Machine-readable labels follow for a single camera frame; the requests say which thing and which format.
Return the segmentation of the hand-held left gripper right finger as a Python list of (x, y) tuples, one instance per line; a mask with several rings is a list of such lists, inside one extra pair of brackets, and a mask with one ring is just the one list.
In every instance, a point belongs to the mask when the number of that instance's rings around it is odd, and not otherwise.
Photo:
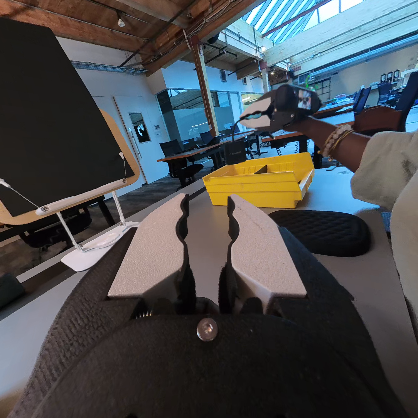
[(307, 290), (279, 226), (237, 194), (227, 198), (229, 237), (222, 269), (222, 312), (258, 298), (267, 313), (275, 298), (305, 299)]

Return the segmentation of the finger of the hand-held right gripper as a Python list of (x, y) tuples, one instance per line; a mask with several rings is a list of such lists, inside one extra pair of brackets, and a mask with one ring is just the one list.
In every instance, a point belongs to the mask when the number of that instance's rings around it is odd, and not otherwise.
[(253, 112), (240, 116), (239, 123), (247, 128), (269, 127), (274, 119), (274, 112)]
[(241, 116), (274, 116), (275, 93), (266, 93), (250, 104)]

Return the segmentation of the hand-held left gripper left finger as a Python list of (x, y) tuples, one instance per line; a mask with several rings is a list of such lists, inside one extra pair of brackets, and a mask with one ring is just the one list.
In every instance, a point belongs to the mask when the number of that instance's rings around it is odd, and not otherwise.
[(151, 212), (136, 229), (108, 291), (109, 298), (165, 298), (194, 304), (195, 280), (185, 238), (189, 195), (180, 193)]

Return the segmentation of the black hdmi adapter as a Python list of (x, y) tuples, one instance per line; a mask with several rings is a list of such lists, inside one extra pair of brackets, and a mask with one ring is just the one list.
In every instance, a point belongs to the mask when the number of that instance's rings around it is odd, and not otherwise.
[(231, 140), (224, 143), (224, 159), (227, 165), (235, 165), (245, 162), (247, 159), (245, 142), (242, 139), (235, 140), (235, 129), (242, 121), (242, 118), (238, 119), (233, 125)]

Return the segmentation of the yellow divided bin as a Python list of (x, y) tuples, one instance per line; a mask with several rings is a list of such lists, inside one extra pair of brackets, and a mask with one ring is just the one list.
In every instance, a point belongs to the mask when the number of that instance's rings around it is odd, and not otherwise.
[(215, 206), (226, 206), (236, 194), (257, 207), (294, 209), (315, 174), (310, 153), (247, 160), (225, 165), (203, 177)]

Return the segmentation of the person's right hand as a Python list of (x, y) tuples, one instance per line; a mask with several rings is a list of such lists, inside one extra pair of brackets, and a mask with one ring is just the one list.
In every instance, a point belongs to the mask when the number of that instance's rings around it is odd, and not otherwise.
[(295, 120), (284, 127), (288, 132), (299, 132), (311, 139), (318, 147), (325, 144), (326, 139), (333, 132), (333, 125), (313, 117)]

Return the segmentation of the wooden top office desk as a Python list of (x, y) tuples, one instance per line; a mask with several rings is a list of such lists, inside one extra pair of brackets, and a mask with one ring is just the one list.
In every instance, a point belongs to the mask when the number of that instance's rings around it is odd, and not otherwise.
[(284, 143), (295, 142), (300, 140), (309, 140), (310, 138), (300, 132), (288, 132), (284, 130), (279, 130), (275, 133), (262, 136), (262, 143), (270, 142), (272, 140), (278, 140)]
[(200, 148), (200, 149), (194, 149), (194, 150), (189, 150), (186, 152), (182, 152), (180, 154), (176, 154), (173, 156), (169, 156), (169, 157), (164, 157), (161, 159), (157, 159), (157, 162), (168, 162), (170, 160), (177, 160), (177, 159), (183, 159), (183, 158), (190, 158), (192, 156), (195, 155), (200, 155), (200, 154), (204, 154), (210, 151), (217, 151), (218, 149), (220, 149), (222, 146), (224, 146), (225, 144), (227, 144), (229, 141), (227, 142), (220, 142), (218, 144), (215, 144), (213, 146), (209, 146), (209, 147), (205, 147), (205, 148)]

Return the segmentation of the black quilted wrist rest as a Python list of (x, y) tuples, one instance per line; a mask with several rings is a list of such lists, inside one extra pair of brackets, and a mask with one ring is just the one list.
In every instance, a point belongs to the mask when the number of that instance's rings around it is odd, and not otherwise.
[(352, 214), (288, 209), (269, 217), (314, 254), (353, 258), (368, 253), (372, 246), (368, 225)]

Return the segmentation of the white door phone sign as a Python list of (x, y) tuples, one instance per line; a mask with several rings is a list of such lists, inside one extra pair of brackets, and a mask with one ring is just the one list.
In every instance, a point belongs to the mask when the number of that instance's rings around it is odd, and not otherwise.
[(153, 145), (147, 128), (143, 96), (114, 96), (114, 102), (139, 161), (146, 183), (155, 179)]

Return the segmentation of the black board white stand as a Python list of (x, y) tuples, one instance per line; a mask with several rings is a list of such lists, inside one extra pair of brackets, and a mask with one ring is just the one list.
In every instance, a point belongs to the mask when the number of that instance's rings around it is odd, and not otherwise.
[[(1, 222), (58, 215), (76, 272), (96, 264), (138, 222), (126, 222), (116, 190), (140, 176), (136, 158), (101, 111), (52, 30), (1, 18)], [(62, 211), (112, 193), (120, 222), (79, 245)]]

